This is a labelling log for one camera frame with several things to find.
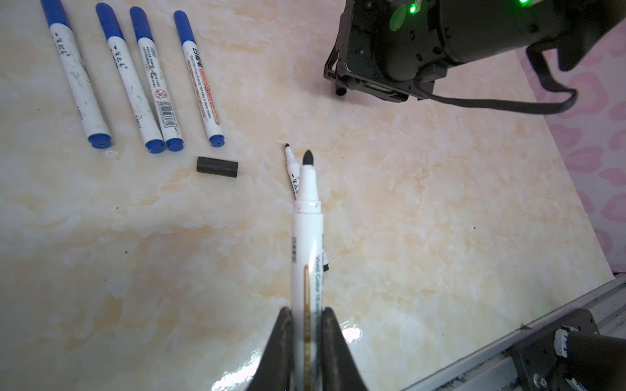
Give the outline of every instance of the black marker cap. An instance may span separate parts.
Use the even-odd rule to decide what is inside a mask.
[[[236,161],[203,158],[202,156],[198,156],[198,164],[196,166],[196,170],[199,173],[229,176],[231,178],[237,177],[238,168],[239,163]]]

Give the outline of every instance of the white marker barrel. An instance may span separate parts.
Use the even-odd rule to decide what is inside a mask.
[[[115,12],[113,12],[113,8],[105,3],[99,3],[96,6],[96,12],[98,13],[102,30],[105,32],[106,43],[109,45],[109,49],[111,49],[115,66],[126,89],[126,95],[135,113],[141,139],[150,153],[161,153],[165,149],[163,136],[152,115],[148,98],[146,98],[146,94],[143,92],[139,75],[133,64],[124,35],[121,32],[120,24],[115,17]]]
[[[69,27],[63,5],[60,0],[41,0],[41,6],[50,27],[50,33],[54,38],[56,50],[61,58],[69,87],[72,90],[78,114],[83,122],[83,130],[87,140],[94,148],[109,148],[111,146],[111,133],[109,133],[109,128],[102,117],[98,100],[93,92],[83,59],[76,47],[74,32]]]
[[[293,391],[322,389],[323,235],[324,215],[317,194],[316,170],[312,164],[302,165],[292,215]]]
[[[189,19],[183,11],[176,11],[174,13],[174,21],[176,22],[180,42],[183,45],[183,53],[189,68],[189,75],[195,87],[208,140],[214,147],[222,146],[225,142],[222,125],[211,96],[211,89],[208,87],[207,74],[200,59],[200,52],[195,43]]]
[[[161,134],[170,151],[180,151],[183,149],[183,139],[180,136],[170,92],[165,84],[165,76],[158,60],[157,47],[152,38],[148,17],[139,7],[130,9],[130,17],[133,20],[137,44],[141,51],[141,61],[150,85],[150,93],[157,111],[156,116],[161,126]]]
[[[295,158],[294,152],[289,144],[285,144],[285,155],[287,157],[287,173],[289,174],[291,186],[294,189],[294,195],[297,198],[298,182],[300,181],[300,163],[298,163],[298,160]],[[322,263],[324,264],[324,271],[328,271],[330,269],[330,266],[328,265],[328,255],[326,255],[325,248],[322,248]]]

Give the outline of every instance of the black marker tip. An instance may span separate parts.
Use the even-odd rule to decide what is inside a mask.
[[[312,166],[313,165],[313,154],[310,150],[307,150],[304,153],[304,159],[302,159],[303,166]]]

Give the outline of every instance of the blue marker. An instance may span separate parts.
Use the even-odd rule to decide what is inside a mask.
[[[157,57],[157,47],[152,38],[148,18],[139,7],[130,9],[130,17],[133,20],[137,44],[141,50],[141,61],[150,85],[152,101],[157,111],[156,116],[161,125],[161,134],[170,151],[180,151],[183,149],[183,139],[180,136],[170,92],[165,84],[165,77]]]
[[[193,31],[191,25],[189,25],[189,19],[183,11],[176,11],[174,13],[174,21],[176,22],[178,36],[180,36],[180,43],[183,45],[183,53],[189,68],[189,75],[192,77],[192,82],[195,85],[202,121],[204,122],[204,129],[207,132],[208,140],[214,147],[222,146],[224,145],[224,133],[220,125],[220,118],[217,116],[215,103],[213,103],[211,89],[208,87],[207,74],[202,66],[200,52],[193,38]]]
[[[69,87],[74,95],[74,102],[78,108],[78,114],[83,122],[83,130],[87,140],[94,148],[99,150],[111,146],[111,133],[102,117],[96,95],[91,86],[91,80],[83,59],[76,47],[74,32],[69,27],[69,21],[61,0],[41,0],[43,12],[48,20],[50,33],[54,38],[56,50],[61,58],[65,76],[69,81]]]
[[[148,152],[161,153],[165,150],[163,136],[152,115],[148,98],[146,98],[146,94],[143,92],[139,75],[137,75],[137,70],[128,51],[128,45],[126,45],[124,40],[124,35],[121,32],[115,12],[108,4],[98,3],[96,13],[98,13],[102,30],[105,32],[106,43],[109,45],[109,49],[111,49],[115,66],[120,73],[122,83],[126,89],[126,95],[133,108],[143,144],[148,148]]]

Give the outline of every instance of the black cable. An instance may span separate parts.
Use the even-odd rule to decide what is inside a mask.
[[[413,84],[418,89],[418,92],[425,98],[432,99],[437,102],[453,104],[455,106],[467,107],[467,108],[483,108],[483,109],[495,109],[504,111],[514,111],[516,113],[525,114],[558,114],[570,109],[576,99],[578,98],[578,91],[566,87],[554,80],[554,77],[550,73],[550,68],[543,57],[542,52],[544,50],[552,49],[555,45],[552,41],[539,42],[530,45],[526,49],[526,55],[530,61],[531,66],[535,70],[535,73],[539,77],[539,83],[541,86],[552,93],[570,93],[570,97],[560,103],[531,103],[531,102],[518,102],[518,101],[503,101],[499,99],[459,99],[449,98],[446,96],[438,96],[428,93],[419,87],[417,80],[413,81]]]

